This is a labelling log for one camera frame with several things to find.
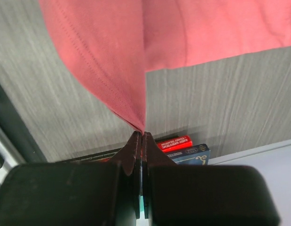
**small box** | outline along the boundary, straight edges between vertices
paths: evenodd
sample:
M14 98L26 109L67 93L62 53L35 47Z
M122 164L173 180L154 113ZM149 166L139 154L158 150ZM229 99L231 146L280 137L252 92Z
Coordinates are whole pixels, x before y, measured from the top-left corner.
M182 148L191 147L192 140L189 136L182 136L157 143L157 145L164 153L168 153Z
M178 165L207 165L210 157L210 149L206 144L201 144L166 154Z

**black strip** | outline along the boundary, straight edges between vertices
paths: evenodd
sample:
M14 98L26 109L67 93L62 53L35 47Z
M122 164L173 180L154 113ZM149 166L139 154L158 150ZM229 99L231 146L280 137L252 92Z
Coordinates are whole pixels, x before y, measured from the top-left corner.
M26 162L47 162L1 85L0 128Z

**folded cloth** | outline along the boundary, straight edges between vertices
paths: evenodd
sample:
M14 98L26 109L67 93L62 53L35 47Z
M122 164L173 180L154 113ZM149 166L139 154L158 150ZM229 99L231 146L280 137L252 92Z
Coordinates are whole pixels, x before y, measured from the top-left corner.
M291 46L291 0L39 0L69 71L143 132L145 72Z

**pink fabric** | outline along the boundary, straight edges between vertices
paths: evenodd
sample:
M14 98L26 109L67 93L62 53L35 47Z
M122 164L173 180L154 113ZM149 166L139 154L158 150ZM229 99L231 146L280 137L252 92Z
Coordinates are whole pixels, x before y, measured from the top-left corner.
M145 72L291 46L291 0L40 0L70 72L145 129Z

